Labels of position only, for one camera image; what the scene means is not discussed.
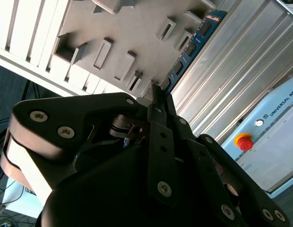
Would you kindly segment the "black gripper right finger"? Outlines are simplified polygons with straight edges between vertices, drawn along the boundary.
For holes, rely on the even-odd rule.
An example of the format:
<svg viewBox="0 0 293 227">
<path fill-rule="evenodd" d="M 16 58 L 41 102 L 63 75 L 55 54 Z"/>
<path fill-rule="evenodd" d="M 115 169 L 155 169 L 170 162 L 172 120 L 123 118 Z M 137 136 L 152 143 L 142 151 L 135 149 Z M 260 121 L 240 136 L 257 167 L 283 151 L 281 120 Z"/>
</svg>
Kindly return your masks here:
<svg viewBox="0 0 293 227">
<path fill-rule="evenodd" d="M 290 220 L 210 136 L 194 136 L 189 124 L 176 114 L 172 95 L 165 101 L 169 125 L 188 175 L 199 190 L 194 205 L 206 227 L 289 227 Z"/>
</svg>

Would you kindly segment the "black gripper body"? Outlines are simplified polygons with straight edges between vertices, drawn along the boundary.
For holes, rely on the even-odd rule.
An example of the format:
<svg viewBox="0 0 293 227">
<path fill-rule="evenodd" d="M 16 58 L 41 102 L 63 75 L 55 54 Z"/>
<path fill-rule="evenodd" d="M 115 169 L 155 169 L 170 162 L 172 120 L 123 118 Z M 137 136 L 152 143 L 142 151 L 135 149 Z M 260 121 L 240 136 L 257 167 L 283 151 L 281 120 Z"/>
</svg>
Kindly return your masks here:
<svg viewBox="0 0 293 227">
<path fill-rule="evenodd" d="M 221 203 L 210 196 L 186 149 L 135 145 L 63 180 L 39 227 L 220 227 Z"/>
</svg>

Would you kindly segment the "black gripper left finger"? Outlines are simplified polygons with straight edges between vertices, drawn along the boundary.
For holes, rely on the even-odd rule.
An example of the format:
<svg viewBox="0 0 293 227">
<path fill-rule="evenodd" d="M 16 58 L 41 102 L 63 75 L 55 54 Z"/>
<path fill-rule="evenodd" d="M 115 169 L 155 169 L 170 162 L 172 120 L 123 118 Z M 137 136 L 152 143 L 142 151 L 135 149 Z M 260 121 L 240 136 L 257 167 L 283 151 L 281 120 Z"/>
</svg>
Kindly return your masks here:
<svg viewBox="0 0 293 227">
<path fill-rule="evenodd" d="M 158 86 L 143 106 L 126 93 L 21 101 L 13 107 L 2 166 L 29 186 L 43 208 L 68 177 L 135 145 L 172 146 L 166 97 Z"/>
</svg>

